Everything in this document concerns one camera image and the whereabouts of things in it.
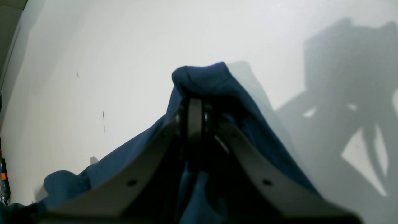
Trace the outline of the right gripper side black left finger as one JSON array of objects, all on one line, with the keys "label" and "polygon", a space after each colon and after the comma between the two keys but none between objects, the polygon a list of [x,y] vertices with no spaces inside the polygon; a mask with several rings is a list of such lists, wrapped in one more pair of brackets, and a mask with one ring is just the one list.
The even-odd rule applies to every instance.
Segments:
[{"label": "right gripper side black left finger", "polygon": [[186,108],[175,114],[122,171],[49,211],[40,224],[173,224],[185,168]]}]

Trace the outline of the right gripper side right finger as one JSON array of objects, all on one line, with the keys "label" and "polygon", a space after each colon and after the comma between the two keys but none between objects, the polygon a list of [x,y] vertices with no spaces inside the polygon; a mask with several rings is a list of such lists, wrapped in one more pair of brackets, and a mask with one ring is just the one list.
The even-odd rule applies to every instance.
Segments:
[{"label": "right gripper side right finger", "polygon": [[210,104],[203,117],[211,192],[225,200],[227,224],[362,223],[280,172]]}]

